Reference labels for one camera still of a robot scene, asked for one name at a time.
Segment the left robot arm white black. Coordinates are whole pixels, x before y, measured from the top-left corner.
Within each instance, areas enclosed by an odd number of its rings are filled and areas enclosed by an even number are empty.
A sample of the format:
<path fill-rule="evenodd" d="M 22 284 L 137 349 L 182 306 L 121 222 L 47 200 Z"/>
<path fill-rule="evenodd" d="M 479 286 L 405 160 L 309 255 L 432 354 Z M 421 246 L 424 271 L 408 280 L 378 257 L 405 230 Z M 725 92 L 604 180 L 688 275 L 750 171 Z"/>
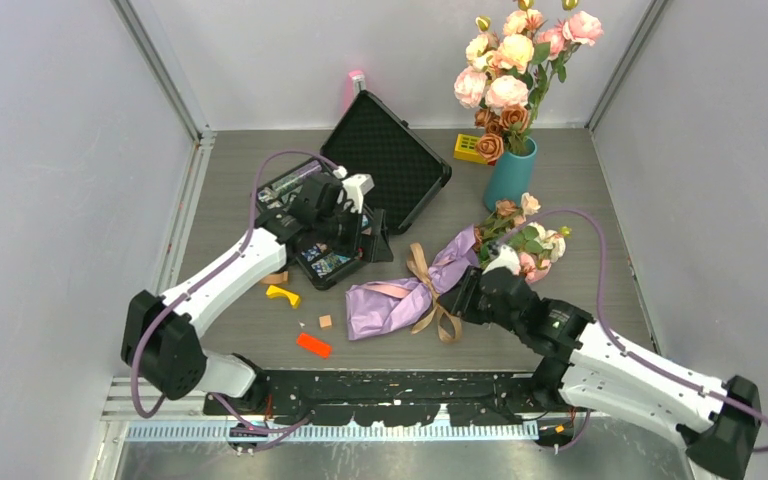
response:
<path fill-rule="evenodd" d="M 368 174 L 339 179 L 315 173 L 288 205 L 256 212 L 238 243 L 197 274 L 161 294 L 135 295 L 121 350 L 133 377 L 148 381 L 163 399 L 200 390 L 227 396 L 244 414 L 258 412 L 267 389 L 257 380 L 257 366 L 240 355 L 205 350 L 202 336 L 233 302 L 314 241 L 352 260 L 391 260 L 384 212 L 365 206 L 373 187 Z"/>

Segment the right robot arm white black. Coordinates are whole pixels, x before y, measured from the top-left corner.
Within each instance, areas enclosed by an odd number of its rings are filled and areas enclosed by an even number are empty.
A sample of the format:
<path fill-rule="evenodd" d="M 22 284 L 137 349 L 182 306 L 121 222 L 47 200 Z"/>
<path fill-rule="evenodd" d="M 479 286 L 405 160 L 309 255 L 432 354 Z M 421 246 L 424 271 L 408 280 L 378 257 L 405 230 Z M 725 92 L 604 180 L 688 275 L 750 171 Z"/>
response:
<path fill-rule="evenodd" d="M 439 298 L 461 320 L 495 324 L 541 356 L 531 397 L 544 410 L 596 410 L 656 433 L 683 448 L 699 467 L 744 478 L 760 421 L 757 385 L 675 364 L 604 328 L 589 312 L 542 298 L 501 268 L 468 268 Z"/>

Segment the tan ribbon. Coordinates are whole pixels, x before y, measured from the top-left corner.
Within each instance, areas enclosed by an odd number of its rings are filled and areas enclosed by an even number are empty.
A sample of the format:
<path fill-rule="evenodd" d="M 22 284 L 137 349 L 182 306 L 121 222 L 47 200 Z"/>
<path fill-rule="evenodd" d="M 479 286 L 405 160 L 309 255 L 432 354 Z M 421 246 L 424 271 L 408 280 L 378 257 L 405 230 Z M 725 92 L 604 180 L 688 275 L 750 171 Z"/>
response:
<path fill-rule="evenodd" d="M 435 327 L 441 342 L 460 341 L 463 322 L 448 313 L 438 297 L 474 264 L 471 242 L 461 245 L 453 240 L 431 260 L 420 243 L 412 243 L 406 259 L 408 277 L 367 282 L 347 291 L 348 337 L 362 340 L 403 329 L 416 335 Z"/>

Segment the purple flower bouquet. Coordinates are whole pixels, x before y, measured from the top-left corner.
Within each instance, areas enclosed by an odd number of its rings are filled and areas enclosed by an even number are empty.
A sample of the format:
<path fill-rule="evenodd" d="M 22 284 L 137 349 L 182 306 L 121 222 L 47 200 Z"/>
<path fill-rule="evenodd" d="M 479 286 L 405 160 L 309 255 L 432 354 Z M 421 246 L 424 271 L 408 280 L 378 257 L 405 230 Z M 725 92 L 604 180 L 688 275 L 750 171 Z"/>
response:
<path fill-rule="evenodd" d="M 352 341 L 435 325 L 439 339 L 459 341 L 466 322 L 481 324 L 505 310 L 509 295 L 529 293 L 566 253 L 567 226 L 547 229 L 531 216 L 540 210 L 530 193 L 496 202 L 481 223 L 463 228 L 432 260 L 413 243 L 409 276 L 372 281 L 346 293 Z"/>

